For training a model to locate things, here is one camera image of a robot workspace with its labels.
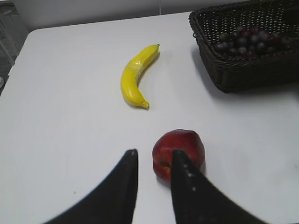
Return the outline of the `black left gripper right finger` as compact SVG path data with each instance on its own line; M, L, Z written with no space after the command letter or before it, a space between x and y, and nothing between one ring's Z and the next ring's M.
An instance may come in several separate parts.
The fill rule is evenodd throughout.
M220 192L182 150L174 150L171 197L177 224L264 224Z

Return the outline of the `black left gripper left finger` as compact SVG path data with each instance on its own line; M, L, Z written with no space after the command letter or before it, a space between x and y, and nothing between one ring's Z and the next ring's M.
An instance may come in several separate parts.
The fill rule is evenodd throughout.
M109 175L48 224L130 224L138 191L138 152L127 150Z

